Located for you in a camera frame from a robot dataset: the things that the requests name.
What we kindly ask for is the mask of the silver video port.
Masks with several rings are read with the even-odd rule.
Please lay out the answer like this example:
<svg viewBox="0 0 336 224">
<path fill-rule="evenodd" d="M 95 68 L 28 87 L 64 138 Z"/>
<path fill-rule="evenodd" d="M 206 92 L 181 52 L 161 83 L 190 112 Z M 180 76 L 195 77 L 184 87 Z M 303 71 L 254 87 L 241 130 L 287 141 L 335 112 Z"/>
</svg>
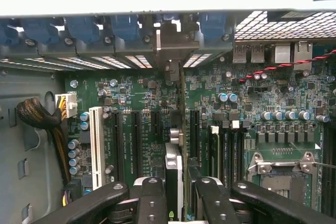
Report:
<svg viewBox="0 0 336 224">
<path fill-rule="evenodd" d="M 275 63 L 290 63 L 291 62 L 290 44 L 275 45 L 274 58 L 275 58 Z"/>
</svg>

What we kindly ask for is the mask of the white expansion slot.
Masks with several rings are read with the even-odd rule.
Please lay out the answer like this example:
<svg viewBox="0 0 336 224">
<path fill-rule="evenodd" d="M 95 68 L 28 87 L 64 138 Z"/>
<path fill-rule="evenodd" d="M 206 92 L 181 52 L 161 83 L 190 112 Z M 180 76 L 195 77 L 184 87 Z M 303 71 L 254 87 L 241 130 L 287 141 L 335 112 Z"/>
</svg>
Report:
<svg viewBox="0 0 336 224">
<path fill-rule="evenodd" d="M 105 183 L 104 178 L 104 136 L 102 107 L 89 109 L 92 189 L 96 190 Z"/>
</svg>

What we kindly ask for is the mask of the short black expansion slot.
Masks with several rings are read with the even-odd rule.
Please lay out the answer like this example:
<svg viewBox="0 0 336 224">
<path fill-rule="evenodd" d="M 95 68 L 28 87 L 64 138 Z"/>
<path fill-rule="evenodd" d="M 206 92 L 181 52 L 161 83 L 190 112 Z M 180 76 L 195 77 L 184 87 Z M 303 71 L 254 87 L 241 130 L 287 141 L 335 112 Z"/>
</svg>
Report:
<svg viewBox="0 0 336 224">
<path fill-rule="evenodd" d="M 161 134 L 161 116 L 159 111 L 151 111 L 151 130 L 153 135 Z"/>
</svg>

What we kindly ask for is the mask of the black RAM slot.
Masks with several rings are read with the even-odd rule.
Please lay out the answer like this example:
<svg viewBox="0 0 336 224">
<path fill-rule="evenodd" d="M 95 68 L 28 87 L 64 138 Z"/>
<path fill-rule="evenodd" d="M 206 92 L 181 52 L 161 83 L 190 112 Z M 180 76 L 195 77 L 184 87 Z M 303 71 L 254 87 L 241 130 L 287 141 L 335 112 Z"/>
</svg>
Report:
<svg viewBox="0 0 336 224">
<path fill-rule="evenodd" d="M 323 163 L 336 166 L 336 124 L 324 129 Z M 336 219 L 336 168 L 324 167 L 322 173 L 322 212 Z"/>
<path fill-rule="evenodd" d="M 239 121 L 233 121 L 233 137 L 234 137 L 234 181 L 243 178 L 244 168 L 244 133 L 240 128 Z"/>
<path fill-rule="evenodd" d="M 231 185 L 231 147 L 232 147 L 232 132 L 230 130 L 230 122 L 223 121 L 222 123 L 222 140 L 223 140 L 223 184 L 226 188 Z"/>
</svg>

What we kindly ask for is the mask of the white power connector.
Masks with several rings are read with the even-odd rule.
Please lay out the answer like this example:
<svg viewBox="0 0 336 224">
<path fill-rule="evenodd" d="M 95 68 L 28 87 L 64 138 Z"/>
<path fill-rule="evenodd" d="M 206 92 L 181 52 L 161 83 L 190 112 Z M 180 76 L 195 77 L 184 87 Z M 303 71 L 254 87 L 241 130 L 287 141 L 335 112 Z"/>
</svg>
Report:
<svg viewBox="0 0 336 224">
<path fill-rule="evenodd" d="M 78 102 L 76 93 L 55 95 L 55 105 L 61 111 L 61 119 L 74 118 L 78 115 Z"/>
</svg>

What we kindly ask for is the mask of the CPU socket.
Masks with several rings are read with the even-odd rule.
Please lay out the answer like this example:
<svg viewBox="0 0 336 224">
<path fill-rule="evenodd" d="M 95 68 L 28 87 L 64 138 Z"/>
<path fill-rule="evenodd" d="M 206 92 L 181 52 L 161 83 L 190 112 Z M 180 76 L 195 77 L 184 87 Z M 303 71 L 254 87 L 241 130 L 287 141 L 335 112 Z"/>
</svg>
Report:
<svg viewBox="0 0 336 224">
<path fill-rule="evenodd" d="M 274 161 L 254 152 L 247 166 L 246 180 L 285 198 L 320 210 L 319 172 L 314 155 Z"/>
</svg>

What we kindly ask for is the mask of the open grey PC case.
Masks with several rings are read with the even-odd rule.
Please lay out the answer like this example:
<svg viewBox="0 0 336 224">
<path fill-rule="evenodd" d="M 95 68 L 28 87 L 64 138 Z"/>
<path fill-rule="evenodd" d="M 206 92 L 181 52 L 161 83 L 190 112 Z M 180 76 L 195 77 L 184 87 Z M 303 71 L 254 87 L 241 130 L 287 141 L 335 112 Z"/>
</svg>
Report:
<svg viewBox="0 0 336 224">
<path fill-rule="evenodd" d="M 0 15 L 0 224 L 32 224 L 62 208 L 62 190 L 72 180 L 69 160 L 68 120 L 61 119 L 55 95 L 68 93 L 66 81 L 71 74 L 101 71 L 155 70 L 164 72 L 155 59 L 156 32 L 163 22 L 173 21 L 178 31 L 190 34 L 193 51 L 187 64 L 198 67 L 230 57 L 232 64 L 251 62 L 251 46 L 263 45 L 265 62 L 275 63 L 275 45 L 290 44 L 291 62 L 295 43 L 308 41 L 316 47 L 336 49 L 336 11 L 274 12 L 268 10 L 215 11 L 227 14 L 221 38 L 205 40 L 199 16 L 206 11 L 177 13 L 77 14 L 77 15 Z M 113 34 L 111 15 L 138 16 L 140 38 L 118 42 Z M 72 37 L 66 17 L 94 16 L 100 39 L 85 44 Z M 23 18 L 53 18 L 59 42 L 43 45 L 29 39 L 20 23 Z M 235 46 L 247 47 L 247 63 L 233 63 Z M 144 179 L 136 179 L 130 198 L 138 199 Z M 186 224 L 209 224 L 198 198 L 195 176 L 189 182 L 188 202 L 193 203 L 195 218 Z M 226 188 L 215 178 L 219 185 Z M 166 184 L 162 180 L 166 206 Z M 264 215 L 230 199 L 241 224 L 259 224 Z M 110 219 L 99 224 L 135 224 L 136 211 L 119 207 Z M 168 224 L 182 224 L 169 220 Z"/>
</svg>

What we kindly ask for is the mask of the green motherboard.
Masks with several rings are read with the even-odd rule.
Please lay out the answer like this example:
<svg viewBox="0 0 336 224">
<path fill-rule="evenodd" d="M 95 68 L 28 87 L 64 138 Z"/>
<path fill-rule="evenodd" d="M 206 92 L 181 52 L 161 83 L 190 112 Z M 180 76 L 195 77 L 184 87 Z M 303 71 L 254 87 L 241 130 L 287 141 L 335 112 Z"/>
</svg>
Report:
<svg viewBox="0 0 336 224">
<path fill-rule="evenodd" d="M 293 67 L 312 63 L 311 71 Z M 195 61 L 184 70 L 186 91 L 186 130 L 188 143 L 188 181 L 195 176 L 210 176 L 223 184 L 222 123 L 230 122 L 232 132 L 231 185 L 234 181 L 233 121 L 244 133 L 244 168 L 254 152 L 264 159 L 300 158 L 310 151 L 316 162 L 323 162 L 326 124 L 336 118 L 336 49 L 316 47 L 312 59 L 279 66 L 232 64 L 222 57 L 201 67 Z M 102 107 L 105 183 L 118 180 L 111 114 L 122 114 L 124 183 L 133 185 L 131 112 L 142 116 L 142 177 L 157 176 L 166 184 L 165 148 L 169 143 L 170 112 L 175 105 L 175 85 L 165 82 L 155 70 L 101 71 L 71 74 L 68 93 L 77 94 L 78 115 L 68 120 L 69 160 L 72 179 L 80 178 L 82 194 L 92 189 L 89 109 Z M 201 166 L 190 156 L 190 111 L 200 111 Z M 153 135 L 151 111 L 159 111 L 161 134 Z M 322 173 L 319 172 L 320 212 L 322 212 Z"/>
</svg>

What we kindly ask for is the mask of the black power connector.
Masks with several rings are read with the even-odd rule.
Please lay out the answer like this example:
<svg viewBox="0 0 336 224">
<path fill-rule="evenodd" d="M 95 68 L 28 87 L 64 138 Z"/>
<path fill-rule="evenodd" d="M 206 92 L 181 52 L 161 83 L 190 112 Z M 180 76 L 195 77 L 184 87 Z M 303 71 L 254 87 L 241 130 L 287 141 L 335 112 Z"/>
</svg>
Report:
<svg viewBox="0 0 336 224">
<path fill-rule="evenodd" d="M 82 183 L 80 178 L 72 179 L 62 190 L 62 206 L 82 197 Z"/>
</svg>

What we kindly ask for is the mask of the silver USB port block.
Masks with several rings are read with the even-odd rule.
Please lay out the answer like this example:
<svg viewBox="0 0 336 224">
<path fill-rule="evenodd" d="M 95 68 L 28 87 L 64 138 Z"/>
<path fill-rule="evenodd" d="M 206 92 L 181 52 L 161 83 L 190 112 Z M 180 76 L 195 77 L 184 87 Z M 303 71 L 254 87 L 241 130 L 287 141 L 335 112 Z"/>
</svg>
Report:
<svg viewBox="0 0 336 224">
<path fill-rule="evenodd" d="M 263 45 L 251 46 L 251 63 L 264 63 L 265 52 Z"/>
<path fill-rule="evenodd" d="M 235 46 L 233 49 L 233 63 L 247 63 L 247 47 Z"/>
</svg>

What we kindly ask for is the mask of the metal locking lever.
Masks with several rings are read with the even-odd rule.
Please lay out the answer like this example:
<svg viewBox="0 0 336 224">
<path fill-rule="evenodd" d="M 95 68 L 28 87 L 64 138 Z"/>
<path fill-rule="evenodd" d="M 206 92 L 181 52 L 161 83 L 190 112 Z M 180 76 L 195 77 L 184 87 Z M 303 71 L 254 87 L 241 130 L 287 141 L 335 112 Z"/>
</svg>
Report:
<svg viewBox="0 0 336 224">
<path fill-rule="evenodd" d="M 313 165 L 336 169 L 336 165 L 332 165 L 332 164 L 324 164 L 324 163 L 319 163 L 319 162 L 313 162 Z"/>
</svg>

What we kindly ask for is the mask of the blue slot clip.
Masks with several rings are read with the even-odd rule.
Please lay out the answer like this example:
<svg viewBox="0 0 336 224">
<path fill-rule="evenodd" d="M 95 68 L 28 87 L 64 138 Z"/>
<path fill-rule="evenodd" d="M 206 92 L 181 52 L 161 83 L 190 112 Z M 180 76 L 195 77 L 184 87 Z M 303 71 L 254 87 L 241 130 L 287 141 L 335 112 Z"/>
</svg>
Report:
<svg viewBox="0 0 336 224">
<path fill-rule="evenodd" d="M 70 35 L 75 39 L 81 40 L 85 44 L 100 39 L 100 30 L 94 16 L 70 16 L 65 19 Z"/>
<path fill-rule="evenodd" d="M 58 29 L 53 18 L 23 18 L 20 23 L 29 39 L 43 45 L 59 42 Z"/>
<path fill-rule="evenodd" d="M 110 22 L 113 34 L 120 43 L 134 42 L 140 38 L 138 16 L 131 15 L 111 15 Z"/>
<path fill-rule="evenodd" d="M 224 12 L 201 13 L 199 24 L 205 40 L 221 38 L 225 33 L 227 14 Z"/>
</svg>

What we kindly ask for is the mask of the silver ethernet port block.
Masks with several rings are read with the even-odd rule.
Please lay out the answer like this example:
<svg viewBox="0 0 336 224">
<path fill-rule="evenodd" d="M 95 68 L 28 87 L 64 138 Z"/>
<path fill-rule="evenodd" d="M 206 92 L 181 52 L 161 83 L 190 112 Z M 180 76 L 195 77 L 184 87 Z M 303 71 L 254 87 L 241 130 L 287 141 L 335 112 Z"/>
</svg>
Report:
<svg viewBox="0 0 336 224">
<path fill-rule="evenodd" d="M 294 53 L 293 53 L 293 61 L 303 61 L 312 59 L 312 43 L 308 41 L 299 41 L 295 43 Z M 295 65 L 293 69 L 295 71 L 311 71 L 312 63 L 302 63 L 299 65 Z"/>
</svg>

